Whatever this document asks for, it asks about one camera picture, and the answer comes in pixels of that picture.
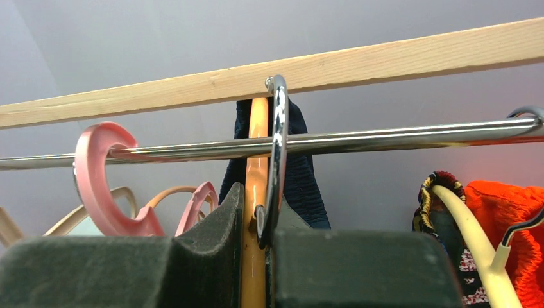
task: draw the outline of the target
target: chrome hanger hook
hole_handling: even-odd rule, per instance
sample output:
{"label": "chrome hanger hook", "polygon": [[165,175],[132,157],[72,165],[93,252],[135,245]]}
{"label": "chrome hanger hook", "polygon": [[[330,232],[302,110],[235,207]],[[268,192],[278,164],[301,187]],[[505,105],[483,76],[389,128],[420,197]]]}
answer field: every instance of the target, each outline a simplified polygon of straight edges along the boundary
{"label": "chrome hanger hook", "polygon": [[76,162],[74,161],[72,163],[72,178],[74,179],[74,186],[76,187],[76,193],[78,193],[78,198],[80,199],[81,204],[83,204],[83,199],[81,198],[81,193],[80,193],[80,187],[78,186],[77,175],[78,173],[76,171]]}
{"label": "chrome hanger hook", "polygon": [[257,220],[257,241],[259,248],[272,246],[274,230],[282,206],[285,183],[285,164],[287,162],[287,131],[289,127],[289,96],[287,85],[281,75],[269,77],[265,81],[268,92],[274,95],[274,118],[272,126],[272,152],[266,189],[266,208],[255,207]]}
{"label": "chrome hanger hook", "polygon": [[[540,120],[541,125],[544,125],[544,108],[537,107],[537,106],[524,106],[512,111],[508,115],[508,117],[519,117],[522,114],[532,114]],[[506,232],[501,242],[502,246],[505,246],[505,247],[509,246],[510,240],[514,236],[514,233],[516,233],[517,231],[534,228],[540,225],[541,223],[544,223],[544,204],[542,209],[540,210],[540,213],[538,213],[536,216],[534,216],[530,220],[524,221],[523,223],[517,223],[515,225],[511,225],[508,229],[506,229]]]}

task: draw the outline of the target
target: orange sweater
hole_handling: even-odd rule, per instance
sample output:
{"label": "orange sweater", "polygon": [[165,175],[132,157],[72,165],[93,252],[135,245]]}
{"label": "orange sweater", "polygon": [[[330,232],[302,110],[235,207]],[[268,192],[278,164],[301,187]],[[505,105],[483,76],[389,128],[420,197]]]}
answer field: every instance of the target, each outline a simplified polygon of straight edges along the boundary
{"label": "orange sweater", "polygon": [[[521,188],[474,181],[465,188],[466,205],[497,248],[506,229],[533,218],[544,205],[544,188]],[[524,308],[544,307],[544,224],[512,238],[506,271]]]}

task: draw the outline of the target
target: navy fabric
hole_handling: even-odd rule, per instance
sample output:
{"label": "navy fabric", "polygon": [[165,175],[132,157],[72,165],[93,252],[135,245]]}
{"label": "navy fabric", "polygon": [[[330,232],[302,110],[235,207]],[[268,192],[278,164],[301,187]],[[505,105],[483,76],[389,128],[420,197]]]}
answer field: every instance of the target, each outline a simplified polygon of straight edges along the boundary
{"label": "navy fabric", "polygon": [[[268,135],[271,135],[273,98],[268,98],[268,106]],[[234,139],[249,137],[250,115],[251,100],[237,101]],[[289,100],[289,135],[299,133],[308,133],[306,122],[300,109]],[[219,203],[223,202],[235,182],[244,185],[246,183],[246,159],[244,158],[229,161],[219,193]],[[289,206],[312,228],[330,229],[325,205],[314,176],[312,155],[287,155],[284,196]]]}

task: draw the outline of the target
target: pink plastic hanger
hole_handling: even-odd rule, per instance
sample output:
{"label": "pink plastic hanger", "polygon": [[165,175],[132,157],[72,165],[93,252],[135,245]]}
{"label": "pink plastic hanger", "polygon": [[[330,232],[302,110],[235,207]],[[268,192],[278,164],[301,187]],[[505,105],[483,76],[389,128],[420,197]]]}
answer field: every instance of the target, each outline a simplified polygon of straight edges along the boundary
{"label": "pink plastic hanger", "polygon": [[[110,149],[137,146],[135,138],[113,122],[103,122],[87,128],[78,140],[74,162],[77,186],[89,216],[104,235],[165,235],[153,207],[141,208],[136,218],[131,219],[119,210],[110,194],[105,168]],[[217,199],[213,186],[206,182],[193,194],[176,235],[193,226],[201,204],[208,195]]]}
{"label": "pink plastic hanger", "polygon": [[182,219],[178,225],[178,230],[176,231],[176,236],[184,233],[188,229],[192,228],[198,219],[198,213],[202,207],[202,203],[207,196],[212,197],[212,206],[214,209],[217,208],[219,204],[219,198],[217,197],[216,190],[210,182],[202,183],[192,194],[191,200],[187,203],[187,207],[183,212]]}

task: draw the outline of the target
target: white wall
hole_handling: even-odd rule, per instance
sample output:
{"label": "white wall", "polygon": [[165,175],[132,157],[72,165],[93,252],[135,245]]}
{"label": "white wall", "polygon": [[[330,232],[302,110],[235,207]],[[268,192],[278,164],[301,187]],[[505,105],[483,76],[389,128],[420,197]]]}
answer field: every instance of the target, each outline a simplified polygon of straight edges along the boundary
{"label": "white wall", "polygon": [[[378,44],[544,15],[542,0],[0,1],[0,104]],[[501,119],[542,105],[544,65],[292,95],[310,132]],[[232,102],[0,130],[0,157],[73,152],[81,131],[112,120],[140,145],[232,138]],[[333,228],[407,230],[420,184],[444,169],[544,186],[541,144],[322,155],[318,184]],[[108,167],[141,205],[172,185],[211,180],[226,162]],[[186,196],[159,209],[173,234]],[[0,173],[0,204],[29,235],[79,204],[71,170]]]}

